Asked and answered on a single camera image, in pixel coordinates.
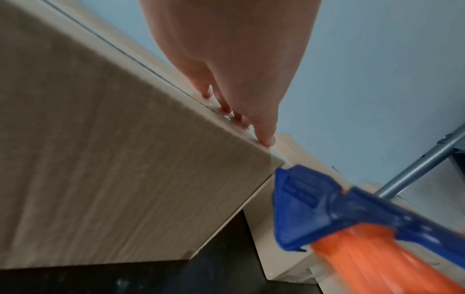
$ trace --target orange plastic part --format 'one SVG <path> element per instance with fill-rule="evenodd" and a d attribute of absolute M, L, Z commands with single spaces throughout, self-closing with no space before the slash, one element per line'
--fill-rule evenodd
<path fill-rule="evenodd" d="M 355 294 L 465 294 L 399 246 L 390 228 L 357 224 L 312 243 Z"/>

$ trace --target light blue wall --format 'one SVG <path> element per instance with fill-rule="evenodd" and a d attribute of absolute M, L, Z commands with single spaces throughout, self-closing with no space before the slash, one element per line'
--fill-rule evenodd
<path fill-rule="evenodd" d="M 81 1 L 165 59 L 136 0 Z M 463 0 L 323 0 L 278 131 L 385 183 L 465 122 L 464 15 Z"/>

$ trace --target gray metal rod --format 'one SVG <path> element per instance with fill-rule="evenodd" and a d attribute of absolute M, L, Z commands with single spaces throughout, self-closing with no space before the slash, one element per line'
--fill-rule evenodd
<path fill-rule="evenodd" d="M 397 193 L 452 155 L 455 152 L 454 146 L 463 139 L 465 139 L 465 124 L 439 141 L 425 155 L 382 186 L 375 195 L 389 200 L 394 198 Z"/>

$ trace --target hand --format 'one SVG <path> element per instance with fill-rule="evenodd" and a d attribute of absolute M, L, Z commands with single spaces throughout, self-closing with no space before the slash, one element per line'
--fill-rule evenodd
<path fill-rule="evenodd" d="M 320 0 L 140 0 L 155 41 L 205 98 L 275 143 Z"/>

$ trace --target floor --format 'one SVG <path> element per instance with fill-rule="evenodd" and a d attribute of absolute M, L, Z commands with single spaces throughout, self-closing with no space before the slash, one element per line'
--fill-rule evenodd
<path fill-rule="evenodd" d="M 0 294 L 320 294 L 267 281 L 241 212 L 193 260 L 0 271 Z"/>

